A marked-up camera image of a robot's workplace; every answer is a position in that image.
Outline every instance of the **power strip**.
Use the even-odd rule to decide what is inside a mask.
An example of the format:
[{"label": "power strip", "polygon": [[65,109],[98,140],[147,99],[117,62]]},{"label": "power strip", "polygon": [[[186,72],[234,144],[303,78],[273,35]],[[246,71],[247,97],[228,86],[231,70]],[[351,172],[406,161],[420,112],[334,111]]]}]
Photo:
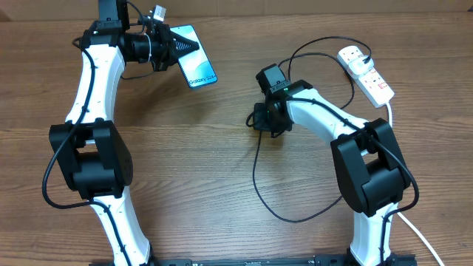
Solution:
[{"label": "power strip", "polygon": [[364,62],[367,58],[357,46],[340,50],[337,59],[347,69],[353,80],[376,107],[382,107],[394,97],[394,92],[374,68],[374,62]]}]

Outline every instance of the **smartphone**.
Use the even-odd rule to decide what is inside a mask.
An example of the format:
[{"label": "smartphone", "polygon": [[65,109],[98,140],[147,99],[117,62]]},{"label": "smartphone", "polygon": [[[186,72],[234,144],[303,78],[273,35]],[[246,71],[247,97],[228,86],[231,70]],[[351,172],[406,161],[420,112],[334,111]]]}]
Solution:
[{"label": "smartphone", "polygon": [[197,51],[193,51],[179,58],[180,68],[183,71],[184,77],[186,77],[189,87],[191,89],[197,89],[205,85],[216,83],[217,75],[205,54],[204,47],[202,47],[194,27],[191,25],[172,27],[171,31],[199,43],[199,49]]}]

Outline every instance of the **wooden table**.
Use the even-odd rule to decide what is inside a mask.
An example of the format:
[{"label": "wooden table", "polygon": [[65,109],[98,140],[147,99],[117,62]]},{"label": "wooden table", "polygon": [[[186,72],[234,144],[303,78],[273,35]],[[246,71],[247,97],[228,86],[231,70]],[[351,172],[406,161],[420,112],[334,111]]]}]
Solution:
[{"label": "wooden table", "polygon": [[[347,35],[369,44],[376,67],[396,92],[395,133],[421,200],[406,216],[447,265],[473,260],[473,16],[471,13],[269,16],[169,19],[193,24],[218,83],[191,91],[178,66],[122,81],[115,123],[135,163],[132,199],[141,228],[160,258],[238,259],[343,253],[353,236],[342,200],[309,222],[274,218],[257,198],[251,167],[258,134],[245,127],[262,101],[255,74],[303,43]],[[59,211],[41,196],[52,156],[48,131],[64,122],[77,92],[81,54],[70,41],[90,21],[2,23],[0,26],[0,265],[87,265],[111,260],[90,208]],[[348,41],[306,51],[335,55]],[[129,64],[125,76],[149,71]],[[350,97],[344,73],[326,58],[294,62],[293,80],[313,83],[326,99]],[[356,88],[347,111],[386,118]],[[263,197],[287,218],[309,216],[339,196],[329,148],[295,126],[266,134],[256,170]],[[79,196],[56,166],[49,192],[61,203]],[[412,189],[405,193],[406,204]],[[435,261],[398,218],[391,247]]]}]

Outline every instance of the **white cable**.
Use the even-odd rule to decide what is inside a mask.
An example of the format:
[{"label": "white cable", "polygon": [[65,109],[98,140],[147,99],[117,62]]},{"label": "white cable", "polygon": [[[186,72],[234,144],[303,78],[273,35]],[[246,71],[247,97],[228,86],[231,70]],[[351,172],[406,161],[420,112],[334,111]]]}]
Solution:
[{"label": "white cable", "polygon": [[419,238],[422,240],[422,242],[425,244],[425,246],[427,246],[427,248],[430,250],[432,255],[434,255],[434,257],[437,260],[438,264],[440,266],[445,266],[443,264],[442,260],[440,259],[439,255],[437,254],[437,252],[435,252],[434,248],[429,244],[429,242],[422,235],[422,233],[402,213],[399,212],[398,215],[419,236]]},{"label": "white cable", "polygon": [[[387,107],[387,119],[388,119],[389,125],[392,127],[393,119],[392,119],[391,104],[386,103],[386,107]],[[406,223],[406,225],[408,225],[414,231],[414,233],[416,233],[419,236],[419,238],[422,240],[425,246],[430,250],[430,253],[434,255],[434,258],[437,260],[438,264],[440,266],[445,266],[442,260],[440,259],[439,255],[437,254],[437,252],[435,252],[434,248],[430,245],[429,241],[427,241],[427,239],[422,235],[422,233],[402,213],[398,212],[398,216]]]},{"label": "white cable", "polygon": [[391,109],[391,103],[386,103],[387,107],[387,121],[389,122],[389,125],[392,127],[392,123],[394,122],[392,120],[392,109]]}]

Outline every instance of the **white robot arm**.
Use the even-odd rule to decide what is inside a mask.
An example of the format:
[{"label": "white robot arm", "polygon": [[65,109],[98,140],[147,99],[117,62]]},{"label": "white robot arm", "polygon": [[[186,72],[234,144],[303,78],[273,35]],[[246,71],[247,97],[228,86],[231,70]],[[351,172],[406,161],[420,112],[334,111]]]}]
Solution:
[{"label": "white robot arm", "polygon": [[[113,265],[153,265],[152,247],[140,229],[130,197],[132,158],[113,123],[117,87],[127,62],[152,61],[154,71],[165,71],[178,58],[198,50],[199,44],[163,24],[159,6],[152,17],[140,21],[147,27],[146,35],[126,33],[126,7],[124,0],[99,1],[100,20],[84,32],[77,46],[83,51],[78,94],[66,123],[51,126],[50,142],[69,188],[97,203],[91,206],[112,246]],[[95,144],[97,151],[78,151],[89,144]],[[43,181],[44,198],[55,208],[69,208],[47,196],[51,168],[50,164]]]},{"label": "white robot arm", "polygon": [[[332,148],[338,186],[348,205],[354,210],[354,235],[350,245],[350,263],[362,266],[381,263],[380,244],[383,219],[398,206],[408,179],[391,164],[382,151],[376,150],[366,137],[374,136],[397,158],[402,158],[392,129],[386,121],[368,123],[354,117],[326,101],[305,81],[290,83],[282,71],[271,65],[256,79],[265,93],[265,103],[255,104],[253,127],[270,131],[277,137],[302,125],[324,140]],[[378,160],[365,165],[362,156],[378,152]],[[384,258],[391,255],[389,232],[392,217],[384,231]]]},{"label": "white robot arm", "polygon": [[[304,89],[293,95],[294,98],[304,98],[308,100],[315,99],[320,103],[329,106],[339,115],[348,119],[359,128],[363,128],[367,123],[365,119],[354,117],[330,102],[326,101],[316,89]],[[287,102],[287,112],[290,119],[319,136],[327,145],[336,140],[342,134],[352,134],[355,130],[346,126],[343,121],[330,114],[326,109],[319,105],[290,100]],[[381,226],[383,216],[389,211],[397,208],[397,203],[390,203],[376,211],[376,214],[368,217],[364,213],[353,212],[353,240],[350,245],[352,255],[360,265],[379,265],[381,260],[379,256],[379,242],[381,239]],[[392,216],[389,218],[385,232],[384,254],[385,258],[391,255],[389,249],[389,233],[391,229]]]}]

